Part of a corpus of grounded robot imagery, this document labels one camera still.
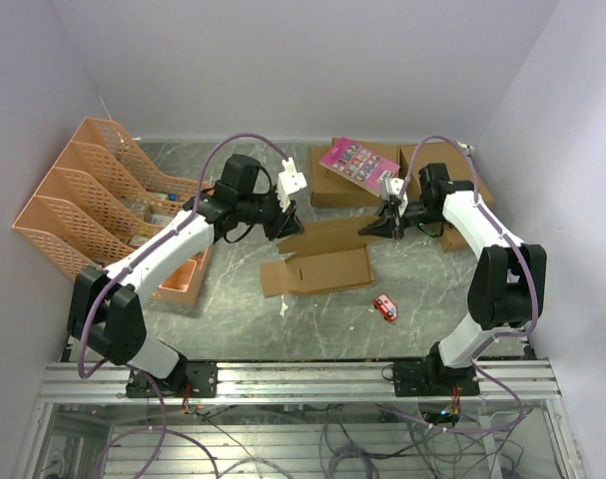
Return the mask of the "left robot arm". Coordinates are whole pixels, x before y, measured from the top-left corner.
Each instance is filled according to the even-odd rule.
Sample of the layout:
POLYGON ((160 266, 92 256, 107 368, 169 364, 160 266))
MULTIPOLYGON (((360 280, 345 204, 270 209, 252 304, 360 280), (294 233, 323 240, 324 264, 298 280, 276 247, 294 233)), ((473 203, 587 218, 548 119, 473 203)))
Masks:
POLYGON ((69 335, 106 361, 148 373, 161 394, 179 394, 188 381, 188 360, 148 331, 142 307, 189 258, 240 224, 262 227, 268 240, 303 232, 293 196, 305 189, 304 175, 287 159, 268 190, 258 193, 256 181, 264 170, 251 157, 229 157, 214 185, 190 198, 159 233, 102 270, 87 266, 79 272, 69 335))

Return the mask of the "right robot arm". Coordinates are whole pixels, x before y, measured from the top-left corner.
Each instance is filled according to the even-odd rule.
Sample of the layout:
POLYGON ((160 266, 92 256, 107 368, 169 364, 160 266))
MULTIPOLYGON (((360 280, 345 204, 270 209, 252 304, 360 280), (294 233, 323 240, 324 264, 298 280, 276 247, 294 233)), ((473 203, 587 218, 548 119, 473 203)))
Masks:
POLYGON ((495 340, 529 333, 543 310, 547 253, 512 234, 486 205, 477 185, 453 180, 444 163, 418 173, 420 196, 410 201, 404 182, 381 182, 382 206, 363 236, 400 240, 408 228, 449 224, 473 251, 477 264, 467 292, 467 313, 431 347, 422 372, 432 393, 447 393, 473 376, 473 362, 495 340))

